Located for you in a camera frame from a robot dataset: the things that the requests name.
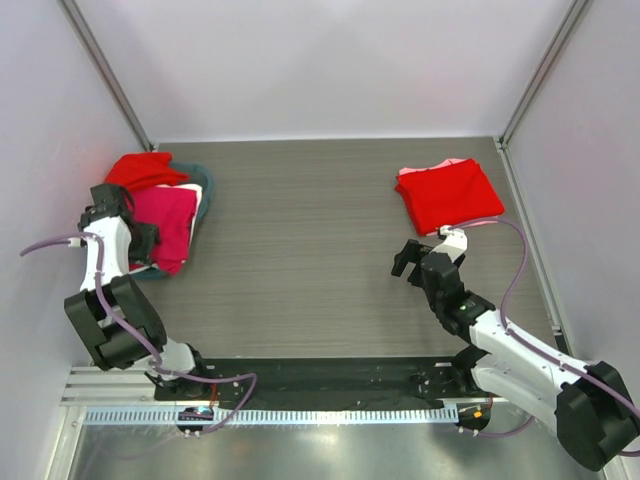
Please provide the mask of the magenta pink t shirt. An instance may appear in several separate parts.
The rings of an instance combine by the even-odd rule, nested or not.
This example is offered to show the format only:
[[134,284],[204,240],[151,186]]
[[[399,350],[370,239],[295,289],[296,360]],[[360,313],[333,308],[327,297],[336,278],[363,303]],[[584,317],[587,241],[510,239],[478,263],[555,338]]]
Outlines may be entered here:
[[152,264],[169,275],[179,273],[189,256],[198,193],[177,186],[154,186],[135,191],[132,198],[134,220],[158,228],[159,242],[150,255]]

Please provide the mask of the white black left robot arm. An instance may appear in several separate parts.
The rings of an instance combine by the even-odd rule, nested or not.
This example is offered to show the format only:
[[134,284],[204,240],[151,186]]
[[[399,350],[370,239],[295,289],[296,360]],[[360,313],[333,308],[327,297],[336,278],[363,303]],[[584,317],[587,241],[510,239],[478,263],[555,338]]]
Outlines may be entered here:
[[191,345],[177,343],[130,274],[148,263],[160,240],[157,226],[134,219],[133,198],[122,186],[91,188],[75,238],[86,248],[87,269],[64,310],[95,366],[103,371],[144,368],[158,397],[204,398],[212,375]]

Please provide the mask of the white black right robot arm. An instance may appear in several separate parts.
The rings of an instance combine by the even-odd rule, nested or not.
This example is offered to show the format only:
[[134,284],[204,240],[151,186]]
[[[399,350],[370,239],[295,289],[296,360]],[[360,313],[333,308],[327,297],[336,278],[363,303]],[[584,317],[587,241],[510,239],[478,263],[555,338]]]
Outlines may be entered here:
[[407,241],[391,273],[398,277],[409,269],[409,283],[423,290],[443,329],[466,343],[452,360],[453,388],[515,404],[588,470],[633,456],[628,447],[639,437],[639,409],[619,372],[604,361],[588,363],[550,347],[509,320],[503,307],[467,289],[459,274],[465,232],[446,225],[437,236],[435,246]]

